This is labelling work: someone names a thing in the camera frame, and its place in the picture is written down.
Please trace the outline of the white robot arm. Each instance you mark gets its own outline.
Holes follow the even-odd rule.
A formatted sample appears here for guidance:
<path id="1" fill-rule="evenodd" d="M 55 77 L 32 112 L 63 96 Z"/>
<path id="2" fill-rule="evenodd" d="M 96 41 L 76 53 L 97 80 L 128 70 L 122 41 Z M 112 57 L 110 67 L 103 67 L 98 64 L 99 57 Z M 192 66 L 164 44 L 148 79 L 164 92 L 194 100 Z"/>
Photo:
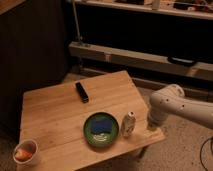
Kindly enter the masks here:
<path id="1" fill-rule="evenodd" d="M 169 114 L 174 114 L 213 129 L 213 103 L 187 99 L 177 84 L 153 92 L 149 103 L 147 121 L 150 127 L 161 126 Z"/>

